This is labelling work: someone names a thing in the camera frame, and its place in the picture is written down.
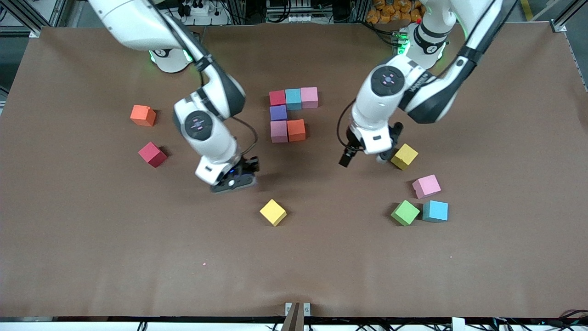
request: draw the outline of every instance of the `yellow cube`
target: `yellow cube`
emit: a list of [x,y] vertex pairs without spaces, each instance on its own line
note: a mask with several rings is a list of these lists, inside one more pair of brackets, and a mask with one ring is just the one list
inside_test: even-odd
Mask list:
[[401,170],[404,170],[406,169],[406,167],[409,166],[409,164],[412,162],[412,160],[415,159],[417,155],[419,155],[417,151],[412,149],[411,146],[404,144],[398,150],[396,155],[392,157],[390,162],[392,162],[395,166],[399,167]]
[[273,199],[259,211],[273,226],[277,226],[286,217],[286,211]]

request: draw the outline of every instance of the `teal cube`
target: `teal cube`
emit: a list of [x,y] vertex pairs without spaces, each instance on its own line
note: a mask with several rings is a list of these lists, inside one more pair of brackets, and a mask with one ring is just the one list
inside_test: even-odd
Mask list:
[[291,88],[286,90],[286,109],[288,110],[301,110],[302,109],[302,96],[300,95],[299,88]]
[[428,222],[447,222],[449,204],[439,201],[429,201],[423,206],[423,220]]
[[394,209],[390,216],[397,220],[398,223],[404,226],[409,226],[412,221],[415,220],[419,212],[420,210],[417,207],[405,200]]

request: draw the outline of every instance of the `blue cube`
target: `blue cube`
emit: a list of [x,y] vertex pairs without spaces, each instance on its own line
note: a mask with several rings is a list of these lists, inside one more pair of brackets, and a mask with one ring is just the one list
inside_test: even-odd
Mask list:
[[302,96],[299,88],[286,90],[286,108],[288,110],[302,109]]
[[286,105],[269,107],[269,116],[271,121],[285,121],[288,119]]
[[423,221],[447,222],[449,205],[445,202],[429,201],[423,206]]

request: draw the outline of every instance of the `green cube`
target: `green cube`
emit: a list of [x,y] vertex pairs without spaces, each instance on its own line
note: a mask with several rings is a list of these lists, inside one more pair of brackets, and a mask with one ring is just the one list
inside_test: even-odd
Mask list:
[[420,211],[417,207],[405,200],[394,209],[390,216],[397,220],[398,223],[404,226],[409,226],[412,221],[415,220],[419,212]]

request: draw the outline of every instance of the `brown table surface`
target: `brown table surface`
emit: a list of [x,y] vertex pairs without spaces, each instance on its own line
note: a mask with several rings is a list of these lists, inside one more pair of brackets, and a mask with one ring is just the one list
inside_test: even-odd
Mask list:
[[[459,46],[457,32],[453,48]],[[3,316],[558,316],[588,306],[588,95],[563,34],[507,24],[434,125],[403,121],[406,170],[338,165],[336,119],[389,50],[362,26],[211,28],[259,131],[259,185],[213,195],[175,130],[193,69],[165,74],[104,29],[44,29],[0,118]],[[308,139],[272,144],[268,91],[318,86]],[[129,119],[133,104],[157,124]],[[245,146],[250,132],[227,121]],[[159,168],[137,151],[171,154]],[[437,175],[445,224],[389,217]],[[259,209],[288,211],[273,227]]]

